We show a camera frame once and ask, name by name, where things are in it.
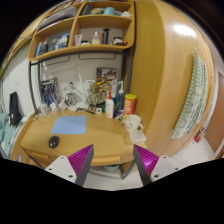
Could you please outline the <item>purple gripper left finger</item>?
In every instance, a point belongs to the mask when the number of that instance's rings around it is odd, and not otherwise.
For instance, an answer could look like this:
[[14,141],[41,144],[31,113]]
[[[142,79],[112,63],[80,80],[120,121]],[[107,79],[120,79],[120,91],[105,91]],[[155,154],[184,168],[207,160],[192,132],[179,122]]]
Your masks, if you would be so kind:
[[83,186],[94,155],[94,145],[84,147],[72,155],[59,156],[46,171],[66,179],[78,186]]

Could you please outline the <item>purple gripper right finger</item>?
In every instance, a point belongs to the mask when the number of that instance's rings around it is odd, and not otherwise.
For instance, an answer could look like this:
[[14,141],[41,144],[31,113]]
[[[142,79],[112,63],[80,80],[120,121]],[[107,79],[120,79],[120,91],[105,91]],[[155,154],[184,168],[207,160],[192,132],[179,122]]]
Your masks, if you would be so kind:
[[143,185],[179,170],[179,167],[168,156],[157,156],[136,144],[133,145],[133,155]]

